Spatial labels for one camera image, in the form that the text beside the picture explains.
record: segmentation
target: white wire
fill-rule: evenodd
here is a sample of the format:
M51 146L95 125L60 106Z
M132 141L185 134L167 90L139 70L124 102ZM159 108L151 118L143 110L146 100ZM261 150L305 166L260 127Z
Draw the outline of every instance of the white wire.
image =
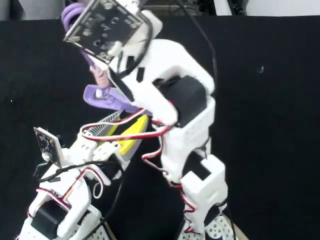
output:
M93 194L92 194L92 195L93 195L93 197L94 197L95 199L101 198L102 193L104 192L104 183L103 183L103 181L102 181L101 176L100 176L98 173L95 173L94 171L92 171L92 170L89 169L89 168L86 168L85 171L91 172L91 173L95 176L95 178L98 180L98 182L97 182L97 183L94 185L94 187L93 187L93 190L92 190L92 193L93 193ZM98 186L98 184L100 184L100 192L99 192L98 195L96 195L96 187Z
M91 136L83 132L83 127L80 129L80 133L82 137L85 139L89 139L92 141L119 141L119 140L128 140L128 139L138 139L138 138L151 138L151 137L158 137L158 134L162 134L162 132L167 129L168 126L159 127L157 131L148 131L148 132L141 132L135 134L128 134L128 135L112 135L112 136Z
M96 195L96 187L98 186L98 185L100 185L100 193L99 193L99 195L97 196ZM101 184L101 182L96 182L95 183L95 185L93 186L93 190L92 190L92 195L93 195L93 197L95 198L95 199L99 199L99 198L101 198L101 196L102 196L102 193L103 193L103 184Z
M101 126L101 125L122 125L122 124L126 124L128 122L130 122L132 119L134 119L135 117L139 116L140 114L142 114L146 109L141 108L139 111L137 111L136 113L132 114L131 116L129 116L128 118L125 118L124 120L120 120L118 122L108 122L108 121L104 121L104 122L95 122L95 123L88 123L86 125L83 125L80 128L80 131L83 132L83 129L88 129L91 127L96 127L96 126Z

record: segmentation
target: perforated white bracket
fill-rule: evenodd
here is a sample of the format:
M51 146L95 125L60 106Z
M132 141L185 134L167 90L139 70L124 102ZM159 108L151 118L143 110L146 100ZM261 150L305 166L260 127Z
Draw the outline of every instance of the perforated white bracket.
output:
M205 227L206 236L205 234L184 233L184 229L187 227L188 224L186 223L177 240L234 240L232 227L222 215Z
M222 215L218 216L208 226L205 231L211 239L234 240L232 227Z

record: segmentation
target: purple plastic part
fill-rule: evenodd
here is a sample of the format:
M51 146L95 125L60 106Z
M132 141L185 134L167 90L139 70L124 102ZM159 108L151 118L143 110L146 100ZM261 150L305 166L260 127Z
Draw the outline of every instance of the purple plastic part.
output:
M71 3L69 6L67 6L61 13L61 19L65 19L66 15L68 13L70 13L70 11L76 9L76 8L84 8L85 5L81 2L75 2L75 3Z
M70 22L71 20L80 14L83 13L85 10L85 6L83 4L76 4L76 5L69 5L66 11L63 11L61 14L61 20L63 23L64 30L67 32L70 28ZM95 68L95 63L88 57L88 55L81 51L83 57L85 60L89 63L90 66L93 66Z
M132 106L130 101L113 87L101 88L97 85L87 85L83 93L83 99L87 104L96 108L123 110L130 114L139 110L139 107Z

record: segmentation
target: yellow plastic part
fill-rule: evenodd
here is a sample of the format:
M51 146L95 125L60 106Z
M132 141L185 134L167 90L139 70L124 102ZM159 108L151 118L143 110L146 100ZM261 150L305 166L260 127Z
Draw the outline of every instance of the yellow plastic part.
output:
M127 130L125 130L121 134L121 136L128 135L128 134L142 133L147 124L148 124L148 116L147 115L143 115L143 116L139 117L138 120L133 125L131 125ZM135 145L136 141L137 140L121 140L121 141L118 141L118 143L121 146L121 148L119 150L119 153L121 155L126 155L127 152Z

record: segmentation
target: red wire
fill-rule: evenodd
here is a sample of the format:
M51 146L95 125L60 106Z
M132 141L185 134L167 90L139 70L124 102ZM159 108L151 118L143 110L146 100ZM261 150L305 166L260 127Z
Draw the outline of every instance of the red wire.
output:
M190 209L184 209L184 210L183 210L184 219L185 219L186 221L188 221L189 223L191 223L192 221L191 221L189 218L187 218L185 214L186 214L186 213L190 213L190 214L191 214L191 213L194 213L194 212L196 211L196 207L193 206L193 205L187 200L186 196L185 196L184 193L183 193L183 189L182 189L182 185L181 185L181 184L173 185L173 184L172 184L171 182L169 182L169 181L168 181L168 183L169 183L169 186L170 186L170 187L176 188L176 189L179 189L179 190L180 190L180 195L181 195L181 198L182 198L184 204L186 204L186 205L190 208ZM200 234L200 233L198 233L198 232L195 232L191 226L188 226L188 227L184 230L184 233L185 233L185 234L189 234L189 233Z
M42 192L46 192L50 197L52 197L53 200L55 200L57 203L59 203L61 206L65 207L66 209L70 210L71 206L69 204L67 204L65 201L63 201L62 199L60 199L57 195L55 195L52 191L42 188L42 187L38 187L36 190L42 191Z
M62 196L62 200L63 200L63 201L64 201L64 200L66 199L66 197L69 195L69 193L71 192L72 188L75 186L76 182L85 175L85 173L86 173L87 170L90 170L90 171L94 172L94 173L96 174L96 176L99 178L99 180L103 183L102 178L100 177L100 175L97 173L96 170L94 170L94 169L91 168L91 167L86 167L86 168L79 174L79 176L76 177L76 179L75 179L75 181L73 182L73 184L68 188L68 190L67 190L67 191L65 192L65 194Z

